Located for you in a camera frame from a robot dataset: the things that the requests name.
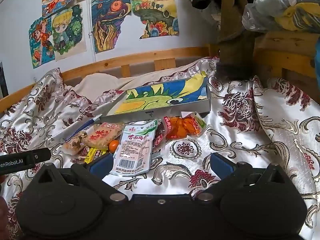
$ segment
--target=bed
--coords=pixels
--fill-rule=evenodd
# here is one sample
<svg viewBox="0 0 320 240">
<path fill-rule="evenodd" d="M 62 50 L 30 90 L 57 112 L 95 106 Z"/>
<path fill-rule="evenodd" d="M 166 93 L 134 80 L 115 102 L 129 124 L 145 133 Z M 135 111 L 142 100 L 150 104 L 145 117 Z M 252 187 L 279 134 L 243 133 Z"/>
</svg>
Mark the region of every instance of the bed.
<svg viewBox="0 0 320 240">
<path fill-rule="evenodd" d="M 257 76 L 251 81 L 217 79 L 218 50 L 214 45 L 171 49 L 108 59 L 63 73 L 53 69 L 36 84 L 0 100 L 0 111 L 9 108 L 0 119 L 1 151 L 11 154 L 48 147 L 52 153 L 50 162 L 58 168 L 70 167 L 84 156 L 64 154 L 60 150 L 63 138 L 109 109 L 124 90 L 204 71 L 212 95 L 204 133 L 167 143 L 146 174 L 125 179 L 108 175 L 103 180 L 129 198 L 138 193 L 194 196 L 220 180 L 210 168 L 212 152 L 257 168 L 278 162 L 305 200 L 308 216 L 300 235 L 311 239 L 319 208 L 320 107 L 298 87 L 277 77 L 281 77 L 283 68 L 314 76 L 312 58 L 256 50 L 255 62 L 270 66 L 275 76 L 263 87 Z M 194 57 L 197 59 L 189 64 L 177 63 L 181 58 Z M 143 62 L 154 62 L 154 69 L 151 64 L 146 73 L 132 76 L 133 70 L 139 68 L 135 64 Z M 101 73 L 116 67 L 122 78 Z M 21 234 L 15 206 L 42 165 L 9 174 L 2 184 L 12 239 Z"/>
</svg>

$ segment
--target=wooden bed rail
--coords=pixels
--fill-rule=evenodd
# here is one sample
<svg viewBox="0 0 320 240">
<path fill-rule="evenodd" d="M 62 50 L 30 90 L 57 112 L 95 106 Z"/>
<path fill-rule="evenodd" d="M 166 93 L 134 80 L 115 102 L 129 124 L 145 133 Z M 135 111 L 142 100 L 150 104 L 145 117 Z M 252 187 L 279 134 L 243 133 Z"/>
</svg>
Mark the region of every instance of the wooden bed rail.
<svg viewBox="0 0 320 240">
<path fill-rule="evenodd" d="M 150 51 L 138 54 L 126 55 L 122 57 L 115 57 L 111 59 L 94 62 L 85 66 L 70 69 L 61 73 L 64 82 L 81 77 L 84 78 L 87 75 L 98 73 L 106 69 L 121 67 L 121 73 L 123 77 L 130 77 L 130 64 L 138 64 L 144 62 L 154 62 L 155 70 L 175 68 L 176 58 L 185 57 L 208 57 L 210 55 L 218 55 L 218 47 L 215 45 L 208 45 L 207 47 L 189 47 L 168 49 L 161 51 Z M 10 108 L 13 104 L 17 103 L 20 99 L 26 96 L 34 84 L 22 88 L 5 98 L 0 99 L 0 113 Z"/>
<path fill-rule="evenodd" d="M 155 70 L 175 68 L 177 58 L 184 57 L 213 57 L 218 55 L 219 47 L 217 45 L 208 45 L 207 47 L 190 47 L 168 49 L 161 51 L 151 51 L 122 57 L 102 60 L 85 66 L 74 68 L 62 73 L 63 80 L 69 81 L 78 77 L 84 78 L 87 75 L 98 73 L 106 69 L 121 67 L 123 77 L 130 77 L 130 64 L 144 62 L 154 62 Z M 257 49 L 253 55 L 253 60 L 257 65 L 271 67 L 271 74 L 274 77 L 282 77 L 283 69 L 292 70 L 300 74 L 315 78 L 315 69 L 313 57 L 281 52 Z M 0 100 L 0 112 L 10 108 L 20 99 L 26 96 L 34 84 L 20 89 Z"/>
</svg>

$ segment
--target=satin bedspread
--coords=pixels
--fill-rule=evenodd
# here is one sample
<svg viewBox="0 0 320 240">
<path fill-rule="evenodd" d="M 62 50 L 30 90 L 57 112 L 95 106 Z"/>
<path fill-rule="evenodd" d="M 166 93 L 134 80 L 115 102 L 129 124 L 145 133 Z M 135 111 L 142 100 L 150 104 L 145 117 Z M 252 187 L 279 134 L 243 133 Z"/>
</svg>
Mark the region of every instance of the satin bedspread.
<svg viewBox="0 0 320 240">
<path fill-rule="evenodd" d="M 103 181 L 129 198 L 139 193 L 194 196 L 220 180 L 210 168 L 212 152 L 219 152 L 235 163 L 246 161 L 255 168 L 278 162 L 305 200 L 308 216 L 300 235 L 311 239 L 320 200 L 319 105 L 283 79 L 271 80 L 268 88 L 261 86 L 258 77 L 251 81 L 220 81 L 214 75 L 217 61 L 203 58 L 180 68 L 130 78 L 93 102 L 65 86 L 60 70 L 53 69 L 0 119 L 1 152 L 11 154 L 48 147 L 52 152 L 49 162 L 58 168 L 68 168 L 85 156 L 64 154 L 60 150 L 63 138 L 109 109 L 124 90 L 205 71 L 212 100 L 211 111 L 204 118 L 207 124 L 204 132 L 198 137 L 168 142 L 161 157 L 152 161 L 150 171 L 145 174 L 132 178 L 108 175 Z M 15 207 L 42 165 L 9 174 L 2 184 L 1 195 L 9 207 L 11 239 L 21 234 Z"/>
</svg>

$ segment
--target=yellow cloth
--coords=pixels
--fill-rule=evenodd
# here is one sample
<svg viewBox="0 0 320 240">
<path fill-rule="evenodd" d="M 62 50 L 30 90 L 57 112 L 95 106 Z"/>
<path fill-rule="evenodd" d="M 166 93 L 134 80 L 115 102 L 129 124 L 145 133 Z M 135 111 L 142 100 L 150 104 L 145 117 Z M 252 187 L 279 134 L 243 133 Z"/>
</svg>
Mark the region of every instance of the yellow cloth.
<svg viewBox="0 0 320 240">
<path fill-rule="evenodd" d="M 275 20 L 282 28 L 289 31 L 306 30 L 308 27 L 320 28 L 319 22 L 313 17 L 320 17 L 320 5 L 317 3 L 298 3 L 287 8 L 281 17 L 275 17 Z"/>
</svg>

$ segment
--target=snack package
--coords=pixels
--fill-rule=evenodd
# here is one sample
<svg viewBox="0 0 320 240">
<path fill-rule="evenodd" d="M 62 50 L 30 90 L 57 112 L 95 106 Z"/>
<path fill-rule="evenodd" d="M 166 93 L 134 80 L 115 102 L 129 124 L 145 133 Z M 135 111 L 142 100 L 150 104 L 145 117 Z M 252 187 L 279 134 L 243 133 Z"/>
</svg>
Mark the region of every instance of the snack package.
<svg viewBox="0 0 320 240">
<path fill-rule="evenodd" d="M 76 155 L 85 147 L 84 139 L 87 137 L 88 133 L 91 133 L 93 131 L 93 129 L 94 125 L 87 126 L 76 135 L 71 137 L 68 141 L 66 141 L 63 144 L 61 150 L 65 154 Z"/>
<path fill-rule="evenodd" d="M 108 150 L 109 143 L 120 135 L 122 128 L 123 124 L 105 122 L 94 126 L 94 131 L 88 134 L 83 142 L 101 151 Z"/>
<path fill-rule="evenodd" d="M 160 156 L 160 150 L 165 146 L 165 136 L 167 135 L 168 129 L 164 128 L 164 124 L 161 120 L 158 120 L 159 125 L 156 130 L 155 138 L 152 142 L 152 155 L 151 159 L 155 159 Z"/>
<path fill-rule="evenodd" d="M 96 148 L 91 148 L 90 151 L 88 152 L 86 158 L 84 159 L 85 163 L 90 163 L 93 160 L 95 160 L 96 158 L 104 155 L 106 153 L 106 151 L 100 151 Z"/>
<path fill-rule="evenodd" d="M 78 158 L 83 161 L 88 155 L 90 149 L 91 148 L 86 145 L 80 152 L 78 152 Z"/>
<path fill-rule="evenodd" d="M 110 174 L 132 177 L 149 171 L 152 141 L 157 127 L 158 120 L 143 125 L 126 125 L 114 154 Z"/>
<path fill-rule="evenodd" d="M 168 140 L 186 138 L 187 135 L 198 136 L 205 129 L 206 124 L 198 113 L 186 113 L 187 115 L 183 118 L 175 116 L 163 118 Z"/>
<path fill-rule="evenodd" d="M 181 112 L 183 118 L 183 126 L 189 131 L 188 134 L 198 136 L 207 126 L 202 117 L 197 112 Z M 190 126 L 188 123 L 192 124 L 195 131 L 191 132 L 189 130 Z"/>
</svg>

